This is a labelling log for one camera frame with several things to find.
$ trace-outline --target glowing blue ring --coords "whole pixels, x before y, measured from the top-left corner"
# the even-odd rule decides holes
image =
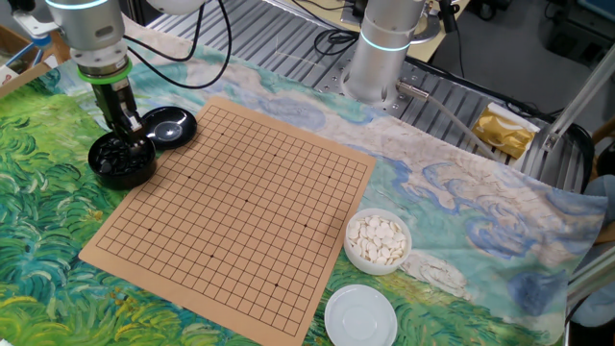
[[[401,50],[405,50],[405,49],[407,49],[407,47],[409,47],[409,46],[410,46],[410,42],[409,42],[409,43],[408,43],[407,45],[405,45],[404,47],[400,47],[400,48],[386,48],[386,47],[379,46],[378,44],[376,44],[376,43],[374,43],[374,42],[370,41],[369,39],[367,39],[367,37],[365,37],[365,34],[363,33],[363,31],[361,31],[361,37],[363,37],[363,39],[365,40],[365,42],[367,42],[367,43],[368,43],[369,45],[371,45],[372,47],[374,47],[374,48],[376,48],[376,49],[383,50],[383,51],[385,51],[385,52],[398,52],[398,51],[401,51]]]
[[[47,5],[51,7],[55,7],[56,9],[61,9],[61,10],[86,10],[86,9],[94,8],[99,5],[103,5],[107,1],[108,0],[96,0],[96,1],[86,3],[86,4],[66,5],[66,4],[58,4],[51,0],[46,0]]]

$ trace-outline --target go board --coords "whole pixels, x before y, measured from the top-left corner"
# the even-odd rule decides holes
[[[263,345],[301,345],[376,160],[221,98],[81,252]]]

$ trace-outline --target grid lines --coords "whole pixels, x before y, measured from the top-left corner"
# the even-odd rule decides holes
[[[217,107],[197,120],[96,247],[295,336],[371,167]]]

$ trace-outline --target black container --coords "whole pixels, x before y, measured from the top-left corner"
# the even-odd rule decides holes
[[[179,148],[196,134],[197,123],[191,112],[179,107],[160,107],[149,111],[142,118],[145,132],[156,149]]]
[[[145,163],[140,168],[132,170],[130,172],[123,172],[121,174],[111,174],[103,172],[101,169],[102,164],[99,159],[99,153],[101,146],[110,143],[113,140],[118,140],[114,133],[108,133],[96,140],[92,147],[89,149],[87,155],[87,163],[89,168],[96,174],[99,181],[104,187],[111,189],[131,189],[147,182],[156,173],[156,148],[154,143],[145,138],[144,141],[144,155]]]

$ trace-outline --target yellow object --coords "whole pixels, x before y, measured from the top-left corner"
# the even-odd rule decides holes
[[[521,158],[540,129],[521,116],[491,103],[482,111],[472,132],[515,159]]]

